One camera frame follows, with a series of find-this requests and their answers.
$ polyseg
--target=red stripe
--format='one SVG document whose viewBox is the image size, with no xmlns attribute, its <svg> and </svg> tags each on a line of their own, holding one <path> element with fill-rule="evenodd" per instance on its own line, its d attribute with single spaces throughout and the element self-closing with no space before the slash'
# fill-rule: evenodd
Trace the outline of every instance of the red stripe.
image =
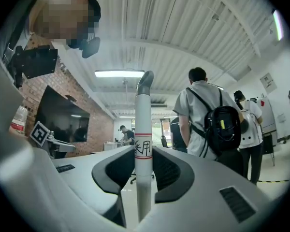
<svg viewBox="0 0 290 232">
<path fill-rule="evenodd" d="M 150 156 L 150 157 L 137 157 L 137 156 L 135 156 L 135 158 L 142 159 L 142 160 L 151 159 L 152 157 L 153 156 Z"/>
<path fill-rule="evenodd" d="M 151 136 L 151 133 L 136 133 L 135 136 Z"/>
</svg>

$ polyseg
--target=yellow black tape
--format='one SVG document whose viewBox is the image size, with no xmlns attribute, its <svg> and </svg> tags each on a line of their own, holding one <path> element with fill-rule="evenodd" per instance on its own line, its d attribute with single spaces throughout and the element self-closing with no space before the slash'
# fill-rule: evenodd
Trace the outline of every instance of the yellow black tape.
<svg viewBox="0 0 290 232">
<path fill-rule="evenodd" d="M 277 181 L 264 181 L 264 180 L 258 180 L 258 182 L 263 182 L 263 183 L 282 183 L 282 182 L 288 182 L 290 180 L 277 180 Z"/>
</svg>

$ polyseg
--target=gray nozzle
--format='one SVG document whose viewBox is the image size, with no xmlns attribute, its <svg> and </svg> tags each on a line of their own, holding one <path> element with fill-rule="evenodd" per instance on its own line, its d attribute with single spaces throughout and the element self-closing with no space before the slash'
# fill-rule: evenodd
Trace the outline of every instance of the gray nozzle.
<svg viewBox="0 0 290 232">
<path fill-rule="evenodd" d="M 136 87 L 136 95 L 150 95 L 150 86 L 153 81 L 154 73 L 152 71 L 145 72 Z"/>
</svg>

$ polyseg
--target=white cylinder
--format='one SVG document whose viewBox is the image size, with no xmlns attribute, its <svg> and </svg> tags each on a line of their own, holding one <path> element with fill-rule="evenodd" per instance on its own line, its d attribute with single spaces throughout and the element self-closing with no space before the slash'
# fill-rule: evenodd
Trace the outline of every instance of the white cylinder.
<svg viewBox="0 0 290 232">
<path fill-rule="evenodd" d="M 139 221 L 150 211 L 152 134 L 150 96 L 137 95 L 135 98 L 135 135 L 134 135 L 135 175 Z"/>
</svg>

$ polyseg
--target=black panel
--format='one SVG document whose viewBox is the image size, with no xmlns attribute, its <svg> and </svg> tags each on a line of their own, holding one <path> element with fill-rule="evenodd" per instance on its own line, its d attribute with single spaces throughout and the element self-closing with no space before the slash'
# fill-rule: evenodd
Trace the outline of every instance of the black panel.
<svg viewBox="0 0 290 232">
<path fill-rule="evenodd" d="M 178 200 L 194 181 L 194 172 L 188 163 L 157 147 L 153 147 L 153 170 L 158 188 L 155 203 Z"/>
<path fill-rule="evenodd" d="M 219 192 L 239 223 L 256 213 L 235 188 L 225 188 Z"/>
<path fill-rule="evenodd" d="M 64 165 L 64 166 L 60 166 L 60 167 L 57 167 L 57 171 L 58 173 L 62 173 L 62 172 L 66 172 L 68 170 L 71 170 L 75 168 L 73 165 L 69 164 L 69 165 Z"/>
<path fill-rule="evenodd" d="M 126 227 L 126 219 L 120 192 L 133 170 L 134 149 L 132 147 L 100 161 L 91 172 L 92 178 L 104 192 L 118 195 L 116 204 L 103 216 L 123 227 Z"/>
</svg>

